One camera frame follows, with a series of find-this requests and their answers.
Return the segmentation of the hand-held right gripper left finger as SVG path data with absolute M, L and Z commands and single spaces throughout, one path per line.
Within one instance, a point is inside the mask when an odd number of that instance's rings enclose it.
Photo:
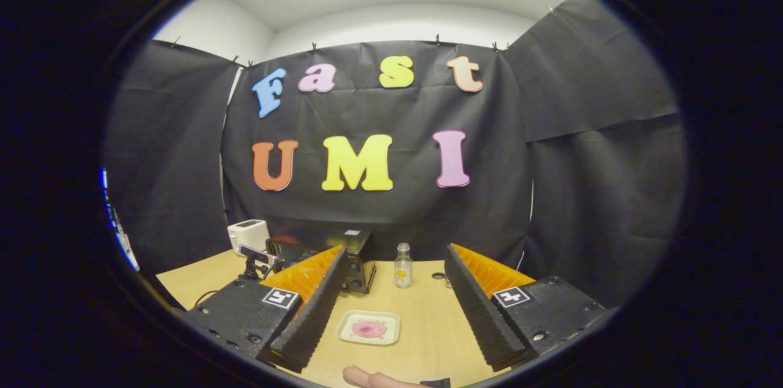
M 260 282 L 232 280 L 184 317 L 227 351 L 300 372 L 324 334 L 349 265 L 339 245 Z

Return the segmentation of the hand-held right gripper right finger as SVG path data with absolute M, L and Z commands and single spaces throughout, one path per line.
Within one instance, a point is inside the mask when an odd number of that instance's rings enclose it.
M 460 245 L 447 246 L 444 268 L 479 349 L 495 371 L 552 354 L 609 314 L 561 277 L 536 280 Z

